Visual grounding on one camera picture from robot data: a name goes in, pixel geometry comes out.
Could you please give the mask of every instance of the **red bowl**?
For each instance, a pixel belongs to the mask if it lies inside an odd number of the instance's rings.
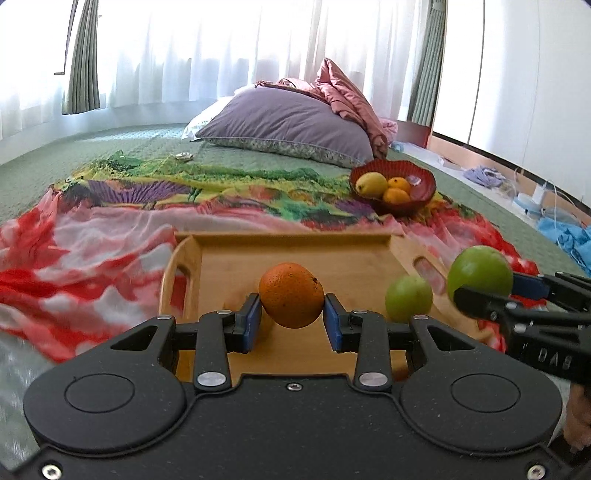
[[[359,177],[370,171],[380,172],[386,180],[393,177],[409,177],[414,176],[421,179],[421,182],[411,187],[410,202],[399,203],[394,205],[392,203],[383,202],[382,200],[370,199],[362,197],[355,191],[355,184]],[[430,171],[415,165],[407,160],[372,160],[362,167],[354,168],[349,175],[349,187],[351,188],[351,195],[360,202],[367,203],[372,206],[375,213],[378,215],[386,215],[391,213],[394,216],[410,216],[423,208],[435,195],[437,183],[435,177]]]

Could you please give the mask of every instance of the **wall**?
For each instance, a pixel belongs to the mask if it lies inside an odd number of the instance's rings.
[[[474,5],[465,8],[466,0],[448,0],[434,131],[585,201],[591,195],[591,8],[583,0],[473,2],[483,4],[484,22]],[[483,41],[472,25],[462,29],[467,22],[483,25]],[[458,37],[480,44],[482,55]]]
[[[149,103],[59,116],[0,141],[0,165],[60,138],[134,125],[188,124],[214,101]]]
[[[538,0],[485,2],[478,99],[467,143],[523,162],[538,77]]]
[[[540,72],[523,166],[591,203],[591,7],[539,0]]]

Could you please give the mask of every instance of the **tray handle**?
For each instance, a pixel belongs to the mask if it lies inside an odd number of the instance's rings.
[[[174,250],[162,277],[160,287],[160,304],[158,311],[161,314],[174,314],[171,305],[174,290],[174,279],[177,271],[187,278],[185,289],[183,315],[177,318],[177,323],[196,322],[198,317],[199,277],[201,272],[202,249],[197,241],[188,236]]]

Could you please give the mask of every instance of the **pink blanket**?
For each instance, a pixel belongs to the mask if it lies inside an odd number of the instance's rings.
[[[296,90],[328,103],[334,113],[355,122],[365,130],[374,158],[386,158],[388,136],[363,93],[331,59],[324,59],[317,75],[318,78],[313,83],[299,79],[281,79],[278,83],[257,82],[257,86]]]

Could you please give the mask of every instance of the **white curtain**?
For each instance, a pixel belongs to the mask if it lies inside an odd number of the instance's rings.
[[[0,5],[0,140],[61,115],[72,0]]]
[[[329,57],[379,116],[397,118],[408,109],[429,2],[100,0],[101,106],[214,102],[256,80],[313,80]],[[53,73],[63,70],[71,6],[0,7],[0,140],[60,115],[65,77]]]
[[[101,0],[99,85],[109,106],[214,101],[256,80],[313,80],[325,57],[397,118],[428,0]]]

